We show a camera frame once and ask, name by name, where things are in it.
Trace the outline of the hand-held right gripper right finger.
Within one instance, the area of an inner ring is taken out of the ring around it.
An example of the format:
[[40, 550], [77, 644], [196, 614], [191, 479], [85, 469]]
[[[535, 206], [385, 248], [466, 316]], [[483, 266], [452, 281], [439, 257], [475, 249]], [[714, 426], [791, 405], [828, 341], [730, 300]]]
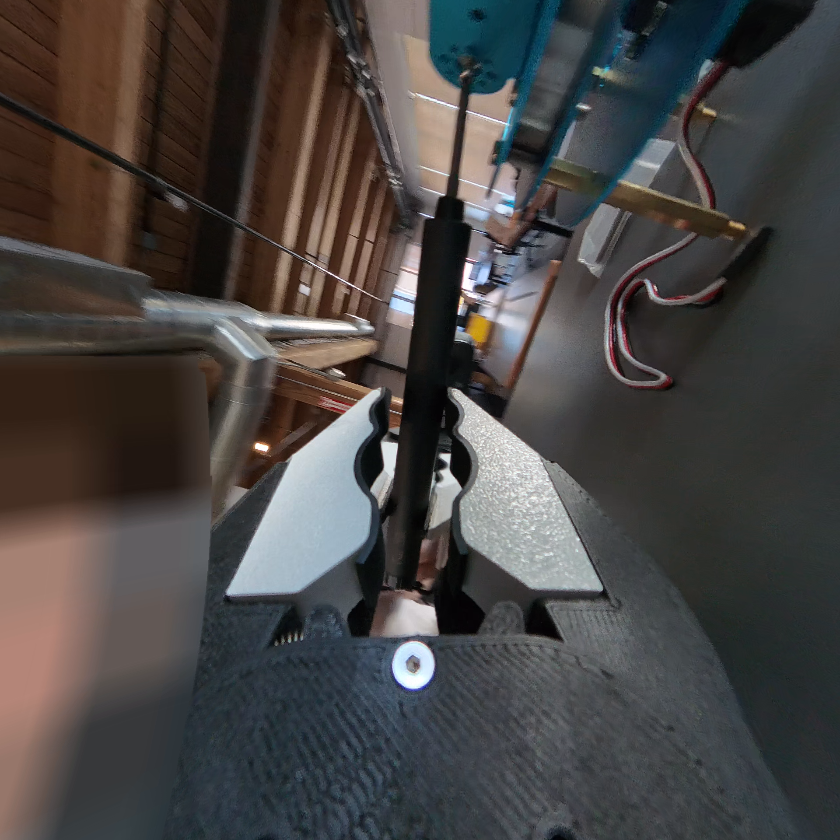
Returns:
[[596, 599], [605, 592], [548, 467], [468, 396], [448, 393], [448, 586], [474, 603]]

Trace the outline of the thin metal ceiling rod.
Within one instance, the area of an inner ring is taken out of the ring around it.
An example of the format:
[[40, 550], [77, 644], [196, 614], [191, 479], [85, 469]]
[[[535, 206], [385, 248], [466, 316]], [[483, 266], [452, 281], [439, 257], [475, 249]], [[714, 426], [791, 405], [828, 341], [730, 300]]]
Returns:
[[308, 257], [305, 257], [304, 255], [300, 255], [291, 248], [286, 247], [277, 242], [276, 240], [261, 234], [254, 228], [246, 225], [245, 223], [239, 222], [236, 218], [231, 217], [223, 213], [222, 211], [216, 209], [215, 207], [206, 204], [194, 195], [185, 192], [182, 189], [167, 182], [166, 180], [160, 178], [158, 175], [152, 174], [151, 172], [145, 170], [143, 167], [132, 163], [131, 161], [120, 156], [119, 154], [116, 154], [115, 152], [99, 145], [98, 143], [94, 143], [93, 141], [79, 134], [79, 132], [69, 129], [62, 123], [59, 123], [51, 118], [46, 117], [45, 115], [37, 112], [36, 110], [33, 110], [29, 106], [13, 98], [10, 98], [6, 94], [1, 95], [1, 106], [3, 109], [16, 114], [17, 116], [39, 126], [41, 129], [47, 130], [55, 136], [73, 144], [78, 149], [93, 154], [100, 160], [105, 161], [113, 166], [116, 166], [122, 172], [125, 172], [136, 179], [139, 179], [144, 184], [151, 187], [153, 192], [162, 194], [165, 198], [173, 197], [182, 204], [198, 209], [200, 212], [210, 217], [213, 217], [232, 228], [235, 228], [237, 231], [258, 240], [259, 242], [267, 244], [273, 249], [281, 252], [281, 254], [289, 256], [292, 259], [302, 263], [304, 266], [313, 269], [313, 271], [335, 280], [336, 283], [340, 284], [341, 286], [347, 287], [352, 291], [358, 292], [359, 295], [362, 297], [369, 298], [372, 301], [382, 303], [386, 306], [389, 304], [389, 298], [378, 297], [374, 293], [364, 290], [360, 286], [354, 285], [350, 281], [345, 280], [338, 274], [330, 271], [328, 268], [321, 266], [319, 263], [309, 259]]

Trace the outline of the silver metal frame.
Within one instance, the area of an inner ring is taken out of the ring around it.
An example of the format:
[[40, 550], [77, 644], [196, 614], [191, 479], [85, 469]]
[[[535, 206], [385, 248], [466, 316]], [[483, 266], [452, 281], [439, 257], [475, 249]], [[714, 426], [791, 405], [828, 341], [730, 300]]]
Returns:
[[258, 311], [157, 290], [139, 271], [59, 248], [1, 239], [2, 355], [201, 351], [220, 366], [210, 410], [212, 521], [245, 465], [274, 389], [279, 340], [367, 339], [362, 318]]

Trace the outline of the brass standoff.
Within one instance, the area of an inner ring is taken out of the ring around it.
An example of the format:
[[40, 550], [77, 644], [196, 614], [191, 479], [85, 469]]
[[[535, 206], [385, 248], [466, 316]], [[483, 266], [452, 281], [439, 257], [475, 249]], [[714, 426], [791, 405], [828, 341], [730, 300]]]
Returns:
[[747, 225], [716, 209], [625, 180], [618, 180], [610, 187], [602, 174], [566, 161], [553, 162], [542, 181], [580, 196], [594, 207], [606, 204], [705, 238], [741, 240], [752, 233]]

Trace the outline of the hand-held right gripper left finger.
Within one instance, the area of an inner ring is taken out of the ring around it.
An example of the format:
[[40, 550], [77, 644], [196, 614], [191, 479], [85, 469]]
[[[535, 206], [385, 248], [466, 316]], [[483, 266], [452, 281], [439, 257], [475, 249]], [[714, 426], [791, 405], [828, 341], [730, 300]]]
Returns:
[[379, 503], [392, 395], [367, 394], [287, 462], [225, 595], [231, 602], [375, 607], [385, 574]]

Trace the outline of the grey desk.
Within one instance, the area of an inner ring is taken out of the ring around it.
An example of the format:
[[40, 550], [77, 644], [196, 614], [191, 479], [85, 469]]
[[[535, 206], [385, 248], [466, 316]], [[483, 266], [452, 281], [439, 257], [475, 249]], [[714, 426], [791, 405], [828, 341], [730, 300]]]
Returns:
[[607, 371], [625, 270], [676, 242], [625, 225], [599, 277], [570, 243], [505, 415], [680, 589], [808, 838], [838, 838], [839, 2], [707, 100], [699, 157], [723, 212], [772, 237], [708, 308], [627, 310], [640, 392]]

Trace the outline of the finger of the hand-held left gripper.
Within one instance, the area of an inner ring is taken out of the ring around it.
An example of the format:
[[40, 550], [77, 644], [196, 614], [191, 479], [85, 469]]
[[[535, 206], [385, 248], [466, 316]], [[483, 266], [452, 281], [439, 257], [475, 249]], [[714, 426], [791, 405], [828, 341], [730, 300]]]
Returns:
[[441, 533], [452, 518], [455, 499], [462, 485], [450, 468], [451, 458], [437, 458], [429, 495], [429, 531]]
[[397, 443], [373, 441], [370, 445], [371, 519], [379, 519], [390, 500], [396, 472]]

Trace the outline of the black metal rod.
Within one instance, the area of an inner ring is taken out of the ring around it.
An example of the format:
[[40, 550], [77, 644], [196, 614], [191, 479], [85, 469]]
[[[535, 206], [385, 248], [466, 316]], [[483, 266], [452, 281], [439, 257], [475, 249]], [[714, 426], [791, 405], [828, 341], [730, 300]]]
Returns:
[[446, 191], [437, 200], [434, 217], [423, 227], [392, 513], [387, 524], [385, 582], [397, 591], [411, 590], [417, 578], [472, 234], [465, 221], [465, 204], [458, 196], [459, 169], [469, 95], [481, 65], [473, 56], [462, 56], [458, 69], [460, 93]]

